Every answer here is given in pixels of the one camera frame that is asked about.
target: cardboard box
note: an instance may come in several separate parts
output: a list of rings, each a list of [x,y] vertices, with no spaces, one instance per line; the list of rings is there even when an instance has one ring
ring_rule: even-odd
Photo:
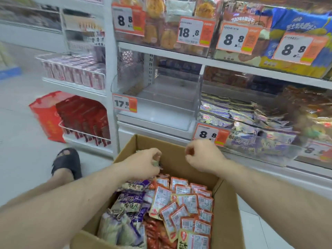
[[[185,148],[169,142],[160,141],[142,135],[134,135],[114,163],[121,162],[136,150],[158,148],[162,152],[160,163],[164,174],[185,178],[189,183],[208,186],[213,191],[214,221],[210,249],[244,249],[240,212],[234,189],[222,179],[208,173],[202,173],[191,167],[185,160]],[[89,223],[72,239],[71,249],[116,249],[116,246],[99,239],[97,234],[101,215],[116,200],[114,194],[97,212]]]

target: foot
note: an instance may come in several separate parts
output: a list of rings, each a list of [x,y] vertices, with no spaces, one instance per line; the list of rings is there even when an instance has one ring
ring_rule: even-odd
[[[81,162],[78,152],[74,148],[65,148],[60,151],[53,162],[52,176],[70,172],[74,180],[82,177]]]

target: black slipper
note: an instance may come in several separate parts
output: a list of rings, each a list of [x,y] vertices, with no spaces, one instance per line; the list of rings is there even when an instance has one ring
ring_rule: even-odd
[[[68,155],[63,154],[62,156],[59,156],[54,160],[52,165],[53,166],[52,176],[57,169],[65,168],[65,169],[70,169],[70,171],[73,173],[73,177],[75,180],[80,179],[82,177],[82,172],[81,172],[81,161],[78,152],[74,148],[65,148],[61,150],[59,154],[61,154],[66,150],[68,150],[70,154]]]

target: forearm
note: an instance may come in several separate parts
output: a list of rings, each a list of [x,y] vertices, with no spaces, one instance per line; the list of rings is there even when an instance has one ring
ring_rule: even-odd
[[[218,175],[295,249],[330,248],[332,201],[234,161]]]
[[[0,213],[0,248],[61,248],[123,182],[113,164]]]

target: hand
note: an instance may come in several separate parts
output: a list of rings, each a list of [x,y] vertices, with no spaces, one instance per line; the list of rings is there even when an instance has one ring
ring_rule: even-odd
[[[121,162],[123,172],[127,174],[128,180],[145,180],[159,174],[159,167],[152,165],[152,160],[159,161],[161,152],[157,148],[138,151]]]
[[[216,174],[227,158],[210,140],[194,140],[185,150],[187,162],[201,172]]]

